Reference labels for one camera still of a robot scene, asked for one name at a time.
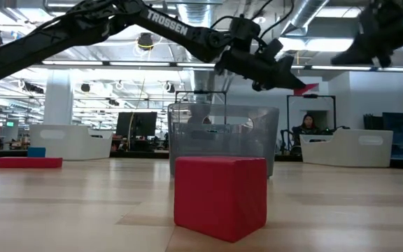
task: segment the clear plastic bin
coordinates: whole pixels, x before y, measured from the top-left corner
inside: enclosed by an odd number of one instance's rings
[[[178,157],[213,155],[265,158],[267,176],[273,175],[279,109],[170,104],[168,112],[171,175]]]

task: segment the red rectangular block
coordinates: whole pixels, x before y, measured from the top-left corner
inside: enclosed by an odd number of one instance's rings
[[[0,168],[61,168],[61,157],[0,157]]]
[[[252,157],[180,157],[175,224],[236,242],[267,221],[267,163]]]

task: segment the white storage bin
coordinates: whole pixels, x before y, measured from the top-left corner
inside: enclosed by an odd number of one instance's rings
[[[324,139],[310,142],[311,139]],[[300,136],[303,162],[341,167],[389,167],[393,132],[339,129],[330,136]]]
[[[64,160],[109,158],[113,136],[82,125],[30,125],[30,135],[32,147],[46,148],[47,158]]]

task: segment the blue box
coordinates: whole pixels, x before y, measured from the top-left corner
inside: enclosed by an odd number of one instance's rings
[[[28,158],[45,158],[46,148],[44,147],[28,147],[27,149]]]

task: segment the pillar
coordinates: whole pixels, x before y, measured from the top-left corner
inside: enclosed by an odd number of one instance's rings
[[[73,86],[69,70],[49,70],[43,124],[70,125],[73,116]]]

